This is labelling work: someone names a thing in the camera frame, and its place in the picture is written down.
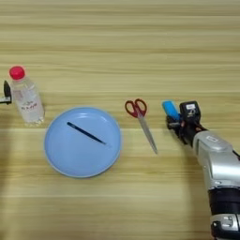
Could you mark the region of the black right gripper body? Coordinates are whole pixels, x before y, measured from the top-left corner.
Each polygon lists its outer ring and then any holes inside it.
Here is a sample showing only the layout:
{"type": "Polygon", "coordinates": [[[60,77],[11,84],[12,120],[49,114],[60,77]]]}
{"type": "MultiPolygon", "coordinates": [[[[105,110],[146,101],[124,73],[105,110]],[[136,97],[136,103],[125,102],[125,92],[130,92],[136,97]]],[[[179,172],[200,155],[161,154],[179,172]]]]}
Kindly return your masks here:
{"type": "Polygon", "coordinates": [[[183,144],[192,145],[195,135],[201,131],[206,131],[206,128],[201,124],[182,122],[174,131],[183,144]]]}

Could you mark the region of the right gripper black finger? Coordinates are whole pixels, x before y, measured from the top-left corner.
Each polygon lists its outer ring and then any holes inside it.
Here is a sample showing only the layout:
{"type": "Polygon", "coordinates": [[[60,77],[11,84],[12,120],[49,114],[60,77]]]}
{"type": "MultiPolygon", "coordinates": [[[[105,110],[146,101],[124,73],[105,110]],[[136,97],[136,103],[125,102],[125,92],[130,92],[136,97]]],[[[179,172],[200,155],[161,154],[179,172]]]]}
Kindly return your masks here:
{"type": "Polygon", "coordinates": [[[168,129],[176,129],[180,127],[180,123],[169,115],[166,117],[166,124],[168,129]]]}

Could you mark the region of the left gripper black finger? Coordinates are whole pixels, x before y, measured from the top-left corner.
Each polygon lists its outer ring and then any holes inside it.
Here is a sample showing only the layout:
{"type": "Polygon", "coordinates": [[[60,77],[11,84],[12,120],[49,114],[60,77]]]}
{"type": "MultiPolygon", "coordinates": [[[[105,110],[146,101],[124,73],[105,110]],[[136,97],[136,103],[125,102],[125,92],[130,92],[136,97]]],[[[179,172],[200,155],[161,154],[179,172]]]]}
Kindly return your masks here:
{"type": "Polygon", "coordinates": [[[5,98],[11,98],[11,90],[7,81],[4,81],[4,95],[5,98]]]}

